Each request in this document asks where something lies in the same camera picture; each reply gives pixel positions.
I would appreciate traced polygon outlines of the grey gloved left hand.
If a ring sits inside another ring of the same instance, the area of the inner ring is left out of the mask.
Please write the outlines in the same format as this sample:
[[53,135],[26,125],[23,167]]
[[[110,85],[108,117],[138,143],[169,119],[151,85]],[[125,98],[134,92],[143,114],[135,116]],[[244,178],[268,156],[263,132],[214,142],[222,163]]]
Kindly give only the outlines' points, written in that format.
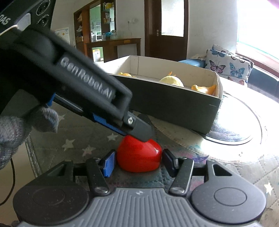
[[25,117],[1,116],[1,169],[9,163],[33,128],[39,132],[57,132],[58,125],[57,112],[46,107],[35,108]]

